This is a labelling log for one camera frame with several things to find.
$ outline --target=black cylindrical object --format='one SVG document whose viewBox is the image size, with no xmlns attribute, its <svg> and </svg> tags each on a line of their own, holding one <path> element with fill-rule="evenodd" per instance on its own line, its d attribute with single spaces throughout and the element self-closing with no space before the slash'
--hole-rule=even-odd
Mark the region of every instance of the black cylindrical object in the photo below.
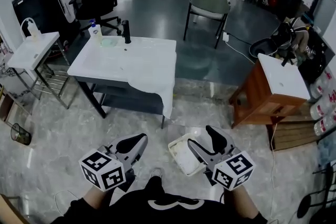
<svg viewBox="0 0 336 224">
<path fill-rule="evenodd" d="M 15 123 L 10 131 L 10 136 L 14 141 L 28 146 L 31 143 L 32 135 Z"/>
<path fill-rule="evenodd" d="M 124 32 L 122 33 L 122 36 L 125 38 L 125 43 L 129 44 L 131 43 L 131 34 L 130 34 L 130 25 L 128 23 L 128 20 L 123 20 L 121 25 L 124 28 Z"/>
</svg>

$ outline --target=trash can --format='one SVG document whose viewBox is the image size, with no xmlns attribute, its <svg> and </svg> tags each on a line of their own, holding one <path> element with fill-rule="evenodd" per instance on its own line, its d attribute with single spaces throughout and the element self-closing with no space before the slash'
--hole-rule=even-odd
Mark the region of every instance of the trash can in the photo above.
<svg viewBox="0 0 336 224">
<path fill-rule="evenodd" d="M 19 124 L 14 123 L 10 131 L 10 136 L 14 141 L 28 146 L 31 143 L 32 135 L 23 129 Z"/>
</svg>

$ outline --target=cube with fiducial markers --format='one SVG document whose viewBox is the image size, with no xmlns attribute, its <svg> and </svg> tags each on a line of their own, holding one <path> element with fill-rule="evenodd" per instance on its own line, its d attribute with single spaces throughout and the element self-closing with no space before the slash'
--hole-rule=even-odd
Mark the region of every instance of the cube with fiducial markers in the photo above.
<svg viewBox="0 0 336 224">
<path fill-rule="evenodd" d="M 98 150 L 91 150 L 79 160 L 79 164 L 85 179 L 101 191 L 126 182 L 123 164 Z"/>
<path fill-rule="evenodd" d="M 256 167 L 246 151 L 242 151 L 215 165 L 212 180 L 227 190 L 233 190 L 251 177 Z"/>
</svg>

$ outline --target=green chair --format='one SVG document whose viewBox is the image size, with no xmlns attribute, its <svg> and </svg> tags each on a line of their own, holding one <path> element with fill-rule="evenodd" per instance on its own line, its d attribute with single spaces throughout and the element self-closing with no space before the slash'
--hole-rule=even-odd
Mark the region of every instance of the green chair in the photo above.
<svg viewBox="0 0 336 224">
<path fill-rule="evenodd" d="M 229 11 L 230 5 L 227 0 L 190 0 L 183 40 L 185 40 L 185 35 L 187 34 L 190 14 L 206 17 L 220 22 L 216 32 L 217 42 L 215 49 L 217 49 Z"/>
</svg>

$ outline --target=chair seat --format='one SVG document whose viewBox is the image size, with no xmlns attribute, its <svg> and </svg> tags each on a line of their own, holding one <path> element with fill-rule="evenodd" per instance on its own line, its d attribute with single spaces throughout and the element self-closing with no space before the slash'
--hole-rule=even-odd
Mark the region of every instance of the chair seat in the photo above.
<svg viewBox="0 0 336 224">
<path fill-rule="evenodd" d="M 101 3 L 100 5 L 88 5 L 83 4 L 80 6 L 76 13 L 76 19 L 78 20 L 90 20 L 101 16 L 104 16 L 113 11 L 113 2 L 107 4 Z"/>
<path fill-rule="evenodd" d="M 191 11 L 193 13 L 196 13 L 197 15 L 200 15 L 200 16 L 203 16 L 209 19 L 214 19 L 214 20 L 221 20 L 224 16 L 224 14 L 208 12 L 207 10 L 197 8 L 194 5 L 191 6 Z"/>
</svg>

